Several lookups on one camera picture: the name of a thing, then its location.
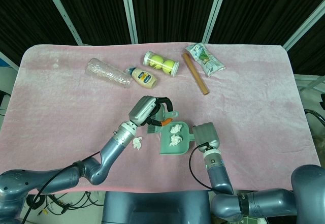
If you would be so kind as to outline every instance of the pink tablecloth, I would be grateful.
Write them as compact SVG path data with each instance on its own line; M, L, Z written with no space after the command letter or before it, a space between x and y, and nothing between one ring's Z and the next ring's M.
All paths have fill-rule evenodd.
M26 51L0 134L0 172L50 170L100 150L143 95L169 97L177 120L190 127L213 122L236 189L291 189L292 171L319 164L288 56L281 46L207 45L227 69L206 78L203 96L182 60L190 43L78 47L38 45ZM148 51L180 61L175 78L162 71L155 89L130 89L84 74L96 57L125 69L142 66ZM159 135L146 134L141 150L129 145L99 186L81 179L77 190L163 192L203 189L188 170L189 152L159 155ZM203 154L193 171L209 184Z

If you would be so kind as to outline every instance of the mayonnaise bottle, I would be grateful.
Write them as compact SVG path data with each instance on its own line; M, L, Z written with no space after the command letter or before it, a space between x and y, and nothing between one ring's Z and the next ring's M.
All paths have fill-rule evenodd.
M157 79L154 75L140 68L129 68L126 69L126 72L128 72L142 87L153 88L157 83Z

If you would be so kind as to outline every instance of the yellow tennis ball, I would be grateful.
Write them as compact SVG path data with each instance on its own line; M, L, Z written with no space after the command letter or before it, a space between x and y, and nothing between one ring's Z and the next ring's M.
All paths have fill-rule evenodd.
M173 66L174 66L174 61L173 60L165 60L164 66L162 70L164 73L170 74L172 72Z
M160 55L154 55L149 59L149 65L155 69L160 69L163 63L164 59Z

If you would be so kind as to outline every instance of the snack package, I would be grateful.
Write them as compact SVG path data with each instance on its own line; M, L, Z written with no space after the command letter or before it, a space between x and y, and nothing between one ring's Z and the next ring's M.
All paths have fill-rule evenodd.
M216 71L225 69L224 64L212 55L202 43L190 45L186 47L186 50L192 55L194 60L201 65L208 77Z

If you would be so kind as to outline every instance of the wooden stick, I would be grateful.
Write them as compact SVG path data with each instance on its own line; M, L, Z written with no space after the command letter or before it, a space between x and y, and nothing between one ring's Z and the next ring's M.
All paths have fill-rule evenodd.
M200 77L196 67L193 65L190 57L188 56L188 54L184 53L183 55L184 61L188 67L188 69L191 71L195 81L197 82L198 86L200 87L200 90L202 91L202 93L204 95L207 95L209 93L209 89L208 87L205 85L204 81L202 80L202 78Z

